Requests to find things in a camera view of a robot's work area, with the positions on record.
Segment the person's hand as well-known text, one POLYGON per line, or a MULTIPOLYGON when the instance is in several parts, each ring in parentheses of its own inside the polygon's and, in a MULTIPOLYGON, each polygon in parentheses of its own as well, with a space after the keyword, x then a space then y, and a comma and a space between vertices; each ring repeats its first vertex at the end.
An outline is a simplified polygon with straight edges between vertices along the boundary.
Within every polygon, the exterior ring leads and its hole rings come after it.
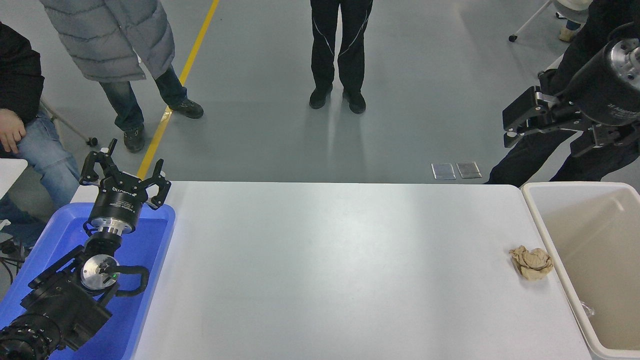
POLYGON ((0 141, 3 150, 18 154, 18 143, 25 136, 25 124, 18 114, 10 109, 0 109, 0 141))

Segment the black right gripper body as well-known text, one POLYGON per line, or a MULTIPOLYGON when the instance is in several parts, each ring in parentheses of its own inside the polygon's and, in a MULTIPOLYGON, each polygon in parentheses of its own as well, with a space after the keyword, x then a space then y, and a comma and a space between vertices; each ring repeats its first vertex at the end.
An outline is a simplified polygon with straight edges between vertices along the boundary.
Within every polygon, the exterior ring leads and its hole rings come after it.
POLYGON ((625 126, 640 116, 638 41, 611 41, 570 80, 565 91, 583 94, 586 116, 607 126, 625 126))

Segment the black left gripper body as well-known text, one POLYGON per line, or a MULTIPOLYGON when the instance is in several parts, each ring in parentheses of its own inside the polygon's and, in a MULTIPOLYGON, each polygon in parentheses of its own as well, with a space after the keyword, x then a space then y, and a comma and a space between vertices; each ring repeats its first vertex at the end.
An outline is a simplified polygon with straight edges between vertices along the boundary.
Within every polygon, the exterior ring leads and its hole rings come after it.
POLYGON ((141 182, 141 179, 128 173, 103 178, 89 215, 89 223, 94 228, 116 221, 125 224, 125 228, 137 227, 143 203, 147 201, 146 189, 140 185, 141 182))

